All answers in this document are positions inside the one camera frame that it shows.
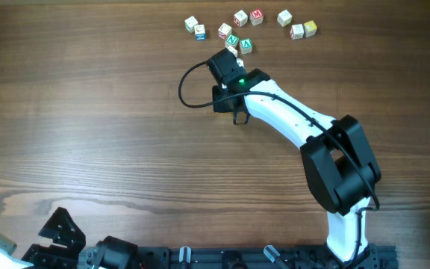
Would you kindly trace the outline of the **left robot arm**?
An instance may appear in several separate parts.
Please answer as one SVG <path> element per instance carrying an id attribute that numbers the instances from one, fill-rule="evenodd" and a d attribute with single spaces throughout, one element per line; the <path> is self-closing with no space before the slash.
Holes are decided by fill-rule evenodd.
<path id="1" fill-rule="evenodd" d="M 44 247 L 32 244 L 22 257 L 32 268 L 135 268 L 136 244 L 107 236 L 93 249 L 86 249 L 86 236 L 65 208 L 57 208 L 39 231 L 52 240 Z"/>

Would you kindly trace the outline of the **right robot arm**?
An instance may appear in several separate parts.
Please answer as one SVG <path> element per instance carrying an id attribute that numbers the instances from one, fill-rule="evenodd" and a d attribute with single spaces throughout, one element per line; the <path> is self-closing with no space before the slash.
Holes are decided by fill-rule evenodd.
<path id="1" fill-rule="evenodd" d="M 206 61 L 216 81 L 216 112 L 239 111 L 272 126 L 300 151 L 308 188 L 328 213 L 327 246 L 354 267 L 367 248 L 365 214 L 377 203 L 381 171 L 361 124 L 352 116 L 336 120 L 285 93 L 260 69 L 247 72 L 228 49 Z"/>

